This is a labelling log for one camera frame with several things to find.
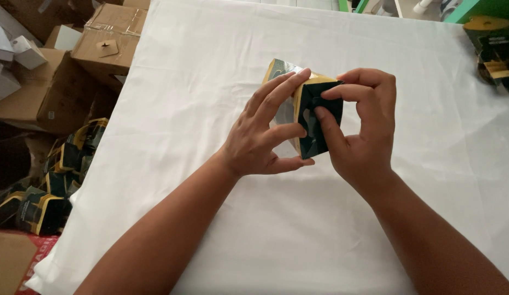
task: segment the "white tablecloth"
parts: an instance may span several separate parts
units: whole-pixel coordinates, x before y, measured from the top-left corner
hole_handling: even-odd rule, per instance
[[[509,278],[509,97],[476,77],[460,25],[164,0],[151,5],[67,227],[28,285],[72,294],[129,227],[220,147],[272,58],[332,77],[356,67],[395,74],[394,169]],[[358,128],[355,105],[345,103],[343,131]],[[241,179],[174,293],[413,292],[371,209],[328,154],[315,160]]]

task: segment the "right hand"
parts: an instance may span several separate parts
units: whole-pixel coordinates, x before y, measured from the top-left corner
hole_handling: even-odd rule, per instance
[[[344,136],[323,107],[315,113],[322,125],[335,171],[364,198],[384,189],[394,177],[391,151],[395,132],[395,76],[376,69],[355,69],[337,76],[344,81],[322,93],[324,99],[355,101],[360,133]]]

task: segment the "floor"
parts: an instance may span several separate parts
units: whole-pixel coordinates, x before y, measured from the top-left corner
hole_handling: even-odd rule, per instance
[[[237,0],[237,1],[306,7],[314,8],[317,10],[339,11],[338,0]]]

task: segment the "left hand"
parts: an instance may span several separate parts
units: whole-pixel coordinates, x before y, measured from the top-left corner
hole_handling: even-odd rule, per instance
[[[310,75],[311,70],[306,68],[299,73],[278,76],[262,85],[249,99],[224,145],[215,155],[235,175],[277,174],[315,164],[313,159],[302,160],[300,156],[278,158],[272,151],[286,140],[305,137],[307,131],[301,124],[280,124],[269,128],[269,122],[280,104]]]

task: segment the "small white box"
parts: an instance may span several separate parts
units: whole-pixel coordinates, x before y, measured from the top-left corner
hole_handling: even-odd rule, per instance
[[[3,68],[0,72],[0,100],[11,95],[20,88],[21,85],[18,80],[16,80],[16,77],[14,77],[9,70]]]
[[[8,41],[5,31],[0,26],[0,59],[6,61],[12,61],[14,58],[14,50]]]
[[[32,70],[47,62],[34,42],[20,36],[10,42],[14,50],[14,60]]]

